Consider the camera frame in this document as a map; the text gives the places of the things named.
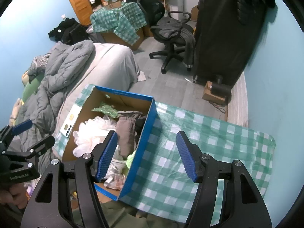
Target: silver screw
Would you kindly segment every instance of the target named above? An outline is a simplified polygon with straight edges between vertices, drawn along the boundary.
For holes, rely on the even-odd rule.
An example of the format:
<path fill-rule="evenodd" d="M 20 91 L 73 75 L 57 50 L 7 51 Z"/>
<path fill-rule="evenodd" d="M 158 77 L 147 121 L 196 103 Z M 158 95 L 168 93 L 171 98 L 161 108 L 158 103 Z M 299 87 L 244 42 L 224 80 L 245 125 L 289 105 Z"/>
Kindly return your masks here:
<path fill-rule="evenodd" d="M 92 156 L 92 155 L 91 155 L 90 153 L 85 153 L 85 154 L 83 155 L 83 158 L 84 158 L 84 159 L 89 159 L 91 156 Z"/>
<path fill-rule="evenodd" d="M 210 155 L 209 154 L 202 154 L 202 158 L 208 160 L 208 159 L 210 159 Z"/>
<path fill-rule="evenodd" d="M 59 159 L 53 159 L 51 161 L 51 164 L 55 165 L 55 164 L 58 164 L 59 163 Z"/>
<path fill-rule="evenodd" d="M 235 161 L 234 161 L 234 164 L 235 164 L 236 166 L 241 166 L 241 165 L 242 165 L 242 162 L 239 161 L 239 160 L 235 160 Z"/>

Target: green checkered tablecloth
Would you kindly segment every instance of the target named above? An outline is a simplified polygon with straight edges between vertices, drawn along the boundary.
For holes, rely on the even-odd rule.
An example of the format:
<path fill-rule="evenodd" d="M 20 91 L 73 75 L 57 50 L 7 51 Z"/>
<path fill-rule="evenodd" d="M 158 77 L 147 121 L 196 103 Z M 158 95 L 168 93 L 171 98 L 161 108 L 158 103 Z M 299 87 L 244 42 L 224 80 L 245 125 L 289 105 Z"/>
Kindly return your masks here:
<path fill-rule="evenodd" d="M 76 100 L 82 106 L 94 85 L 88 85 Z M 156 103 L 158 116 L 146 146 L 132 190 L 121 200 L 142 211 L 186 222 L 198 184 L 185 172 L 175 139 L 185 131 L 189 140 L 216 160 L 241 160 L 262 196 L 265 195 L 276 143 L 272 136 L 171 105 Z M 67 139 L 59 133 L 54 149 L 59 155 Z M 212 224 L 219 221 L 223 181 L 219 180 Z"/>
<path fill-rule="evenodd" d="M 113 32 L 125 42 L 133 45 L 139 36 L 139 28 L 147 25 L 145 16 L 135 2 L 124 3 L 122 7 L 106 10 L 104 7 L 90 17 L 94 32 Z"/>

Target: chair backrest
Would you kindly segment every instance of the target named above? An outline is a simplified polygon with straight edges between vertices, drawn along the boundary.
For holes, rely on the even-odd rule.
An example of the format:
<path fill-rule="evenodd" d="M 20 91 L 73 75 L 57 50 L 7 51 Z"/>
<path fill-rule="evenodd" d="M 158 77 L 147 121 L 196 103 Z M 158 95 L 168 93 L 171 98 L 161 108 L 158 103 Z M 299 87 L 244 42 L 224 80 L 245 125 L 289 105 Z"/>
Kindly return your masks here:
<path fill-rule="evenodd" d="M 164 17 L 165 7 L 160 0 L 137 0 L 149 26 L 154 26 Z"/>

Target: green pillow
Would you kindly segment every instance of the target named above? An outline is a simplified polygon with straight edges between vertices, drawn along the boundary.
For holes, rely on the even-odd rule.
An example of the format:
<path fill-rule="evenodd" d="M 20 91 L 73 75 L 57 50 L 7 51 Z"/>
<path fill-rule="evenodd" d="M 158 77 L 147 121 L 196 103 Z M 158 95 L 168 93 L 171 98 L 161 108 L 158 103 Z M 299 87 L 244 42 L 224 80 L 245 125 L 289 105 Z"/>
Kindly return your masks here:
<path fill-rule="evenodd" d="M 39 74 L 37 77 L 31 82 L 28 82 L 24 88 L 22 101 L 25 102 L 33 93 L 37 92 L 37 89 L 44 77 L 44 74 Z"/>

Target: white bed sheet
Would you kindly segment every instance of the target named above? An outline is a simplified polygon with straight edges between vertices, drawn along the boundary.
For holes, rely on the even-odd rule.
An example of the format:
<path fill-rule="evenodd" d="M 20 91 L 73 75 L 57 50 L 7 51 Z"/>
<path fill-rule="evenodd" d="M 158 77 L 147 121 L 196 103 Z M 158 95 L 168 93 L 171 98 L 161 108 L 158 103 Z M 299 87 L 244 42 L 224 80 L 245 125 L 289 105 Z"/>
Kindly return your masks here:
<path fill-rule="evenodd" d="M 131 83 L 136 83 L 140 75 L 138 64 L 129 47 L 117 44 L 95 43 L 95 50 L 88 59 L 88 64 L 79 81 L 67 96 L 60 108 L 55 132 L 60 131 L 70 109 L 87 84 L 127 91 Z M 55 150 L 53 153 L 61 159 Z"/>

